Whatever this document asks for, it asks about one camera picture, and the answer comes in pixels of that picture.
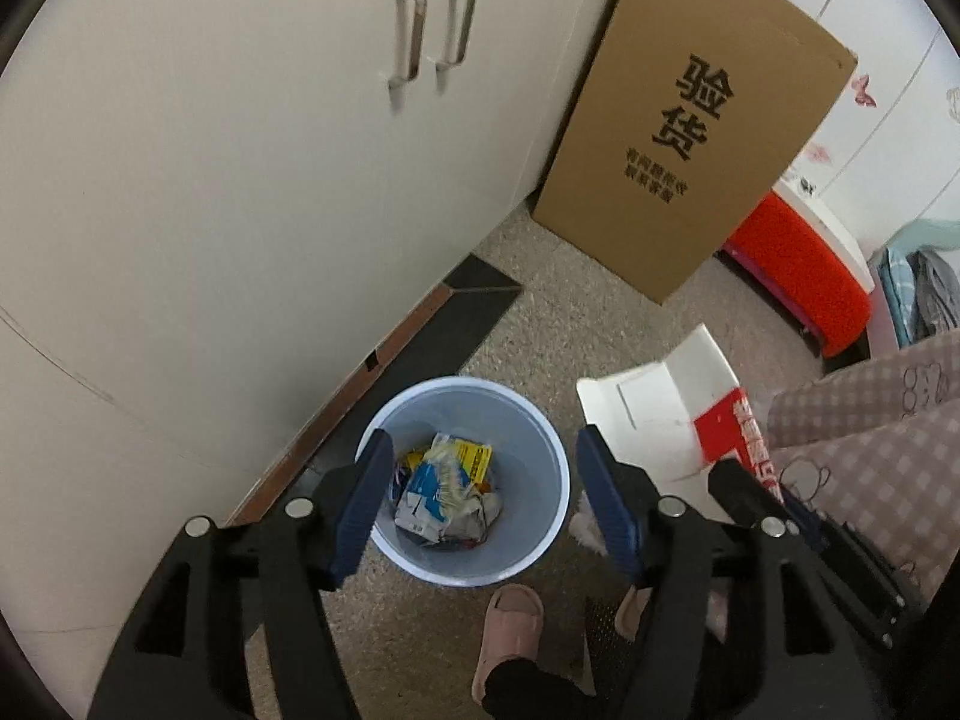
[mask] foot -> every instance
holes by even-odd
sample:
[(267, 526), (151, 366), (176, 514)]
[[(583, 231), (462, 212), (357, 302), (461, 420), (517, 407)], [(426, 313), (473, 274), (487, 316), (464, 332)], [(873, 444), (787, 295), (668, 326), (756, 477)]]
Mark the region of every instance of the foot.
[(544, 630), (544, 602), (523, 584), (506, 584), (493, 594), (480, 645), (480, 661), (473, 676), (473, 699), (483, 702), (487, 678), (503, 661), (536, 660)]

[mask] red cushion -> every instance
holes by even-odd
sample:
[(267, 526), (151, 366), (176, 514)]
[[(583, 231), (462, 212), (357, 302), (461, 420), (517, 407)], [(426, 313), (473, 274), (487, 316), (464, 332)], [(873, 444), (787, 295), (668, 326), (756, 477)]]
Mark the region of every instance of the red cushion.
[(870, 320), (870, 296), (824, 240), (774, 191), (730, 243), (803, 307), (824, 335), (824, 357), (856, 341)]

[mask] trash can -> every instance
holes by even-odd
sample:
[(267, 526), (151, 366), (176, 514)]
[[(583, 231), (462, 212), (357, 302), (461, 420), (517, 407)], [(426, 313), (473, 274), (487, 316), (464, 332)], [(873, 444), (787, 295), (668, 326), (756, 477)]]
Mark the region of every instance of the trash can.
[(546, 417), (515, 391), (466, 376), (433, 379), (385, 405), (360, 449), (376, 428), (390, 434), (397, 458), (429, 446), (440, 432), (493, 447), (491, 474), (503, 512), (474, 549), (420, 545), (395, 526), (394, 506), (384, 498), (373, 542), (404, 571), (449, 587), (496, 584), (531, 565), (560, 531), (570, 498), (566, 454)]

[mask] silver bolt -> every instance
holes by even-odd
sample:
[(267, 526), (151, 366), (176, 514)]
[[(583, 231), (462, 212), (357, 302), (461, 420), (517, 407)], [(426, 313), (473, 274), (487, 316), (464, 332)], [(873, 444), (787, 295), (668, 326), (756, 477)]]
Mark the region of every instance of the silver bolt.
[(283, 510), (287, 512), (287, 517), (292, 519), (310, 517), (310, 512), (313, 512), (313, 501), (309, 498), (294, 498)]
[(193, 538), (203, 536), (208, 530), (210, 530), (210, 520), (206, 517), (194, 517), (184, 526), (186, 535)]
[(680, 498), (667, 495), (656, 503), (656, 510), (664, 517), (682, 517), (686, 513), (686, 504)]
[(760, 530), (771, 538), (780, 538), (786, 533), (786, 525), (782, 519), (776, 517), (763, 517), (760, 522)]

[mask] metal handle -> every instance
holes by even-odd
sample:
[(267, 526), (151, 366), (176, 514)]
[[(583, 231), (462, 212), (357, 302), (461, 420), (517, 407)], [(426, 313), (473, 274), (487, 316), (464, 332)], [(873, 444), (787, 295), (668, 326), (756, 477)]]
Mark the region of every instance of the metal handle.
[(424, 47), (424, 23), (426, 22), (426, 0), (414, 0), (414, 25), (410, 32), (410, 59), (406, 76), (397, 74), (387, 81), (391, 89), (410, 83), (419, 75), (419, 57)]
[(444, 70), (455, 68), (464, 63), (464, 57), (467, 56), (467, 41), (470, 39), (470, 27), (473, 25), (473, 9), (477, 5), (477, 0), (467, 0), (464, 6), (464, 21), (460, 25), (460, 42), (457, 46), (457, 58), (453, 62), (442, 60), (437, 62), (437, 71), (441, 73)]

